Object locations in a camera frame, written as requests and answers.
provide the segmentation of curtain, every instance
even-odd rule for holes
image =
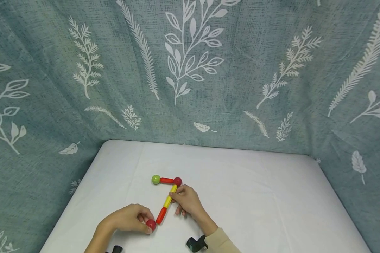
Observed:
[[[310,155],[380,252],[380,0],[0,0],[0,253],[109,139]]]

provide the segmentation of yellow magnetic stick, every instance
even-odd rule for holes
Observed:
[[[177,185],[173,185],[172,186],[172,189],[170,190],[171,192],[176,192],[177,190]],[[172,198],[168,195],[167,198],[166,198],[166,201],[165,203],[163,204],[163,207],[166,207],[166,209],[169,207],[170,205],[170,202],[172,202]]]

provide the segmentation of magnetic ball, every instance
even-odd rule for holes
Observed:
[[[152,183],[153,184],[159,184],[159,182],[160,182],[160,176],[159,175],[153,175]]]
[[[155,229],[156,229],[156,222],[154,220],[148,220],[145,224],[148,227],[150,227],[152,229],[152,231],[155,231]]]
[[[175,178],[173,179],[173,184],[177,185],[177,187],[181,186],[181,184],[182,184],[182,179],[179,178],[179,177],[175,177]]]

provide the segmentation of black object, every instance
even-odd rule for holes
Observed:
[[[115,245],[113,248],[113,253],[121,253],[122,252],[122,247]]]
[[[201,236],[197,241],[193,237],[190,237],[187,240],[186,245],[192,252],[198,252],[204,247],[208,248],[207,244],[204,242],[204,239],[205,235]]]

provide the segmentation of black clip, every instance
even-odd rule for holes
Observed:
[[[205,235],[201,236],[198,241],[196,241],[193,237],[190,237],[187,240],[187,247],[192,251],[192,252],[198,252],[202,248],[208,248],[207,244],[204,242]]]

